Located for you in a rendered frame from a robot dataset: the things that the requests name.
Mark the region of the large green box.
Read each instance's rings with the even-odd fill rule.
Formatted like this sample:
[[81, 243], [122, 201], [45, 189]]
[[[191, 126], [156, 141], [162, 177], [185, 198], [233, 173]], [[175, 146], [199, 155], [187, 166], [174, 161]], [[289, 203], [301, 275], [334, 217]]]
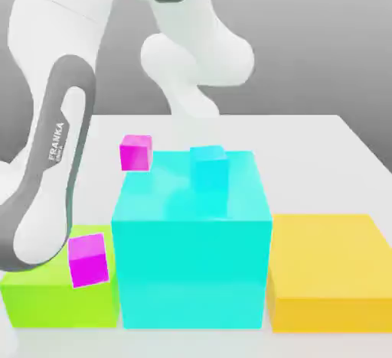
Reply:
[[0, 292], [13, 327], [115, 327], [119, 317], [113, 237], [109, 225], [79, 225], [70, 238], [102, 233], [109, 281], [73, 288], [68, 242], [49, 262], [22, 272], [7, 272]]

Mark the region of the large yellow box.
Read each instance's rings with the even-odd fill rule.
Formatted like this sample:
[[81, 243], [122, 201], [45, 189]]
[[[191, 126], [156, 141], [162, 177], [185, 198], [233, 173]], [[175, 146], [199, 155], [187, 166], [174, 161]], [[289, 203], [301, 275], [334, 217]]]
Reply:
[[276, 214], [266, 285], [275, 333], [392, 334], [392, 246], [364, 214]]

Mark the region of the small cyan cube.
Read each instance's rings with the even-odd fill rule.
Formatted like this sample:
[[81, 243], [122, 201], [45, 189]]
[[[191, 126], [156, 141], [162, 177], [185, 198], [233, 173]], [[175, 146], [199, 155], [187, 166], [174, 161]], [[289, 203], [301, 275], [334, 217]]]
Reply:
[[199, 191], [226, 191], [229, 183], [229, 159], [221, 145], [190, 148], [191, 182]]

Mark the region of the large cyan box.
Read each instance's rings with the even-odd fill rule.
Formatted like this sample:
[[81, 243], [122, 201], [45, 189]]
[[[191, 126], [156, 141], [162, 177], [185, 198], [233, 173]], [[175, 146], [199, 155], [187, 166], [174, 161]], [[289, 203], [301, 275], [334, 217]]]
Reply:
[[111, 221], [130, 330], [261, 327], [272, 217], [251, 151], [229, 151], [229, 187], [197, 191], [188, 151], [128, 172]]

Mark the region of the small magenta cube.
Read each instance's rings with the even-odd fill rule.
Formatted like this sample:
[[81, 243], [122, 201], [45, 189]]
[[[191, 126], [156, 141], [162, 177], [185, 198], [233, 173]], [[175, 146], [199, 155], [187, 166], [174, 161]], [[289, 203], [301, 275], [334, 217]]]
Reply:
[[149, 171], [152, 164], [152, 137], [125, 135], [119, 145], [123, 171]]
[[70, 238], [67, 248], [73, 288], [109, 281], [106, 247], [102, 233]]

